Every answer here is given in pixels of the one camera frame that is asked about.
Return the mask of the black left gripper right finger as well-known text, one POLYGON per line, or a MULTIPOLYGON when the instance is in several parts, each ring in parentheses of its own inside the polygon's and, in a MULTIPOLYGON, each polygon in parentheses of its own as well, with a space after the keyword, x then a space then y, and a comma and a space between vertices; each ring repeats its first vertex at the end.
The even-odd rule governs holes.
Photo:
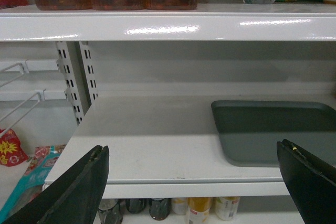
POLYGON ((277 157, 304 223, 335 223, 335 167, 289 140, 277 142, 277 157))

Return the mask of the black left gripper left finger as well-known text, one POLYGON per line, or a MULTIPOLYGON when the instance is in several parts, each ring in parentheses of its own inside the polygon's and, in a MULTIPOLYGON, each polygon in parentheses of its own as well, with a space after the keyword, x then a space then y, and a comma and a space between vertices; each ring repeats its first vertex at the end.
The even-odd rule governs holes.
POLYGON ((3 223, 93 223, 109 174, 109 148, 97 145, 3 223))

